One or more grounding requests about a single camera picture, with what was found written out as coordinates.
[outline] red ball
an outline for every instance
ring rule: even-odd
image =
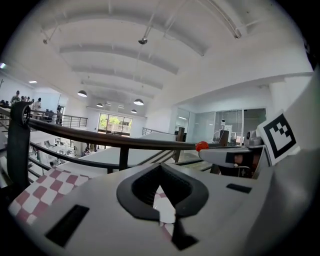
[[[195,145],[195,150],[200,152],[200,150],[207,150],[209,148],[209,144],[205,141],[200,141]]]

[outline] ceiling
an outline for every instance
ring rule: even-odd
[[[252,35],[276,10],[262,0],[48,0],[30,18],[79,90],[101,103],[140,98],[148,106],[208,52]]]

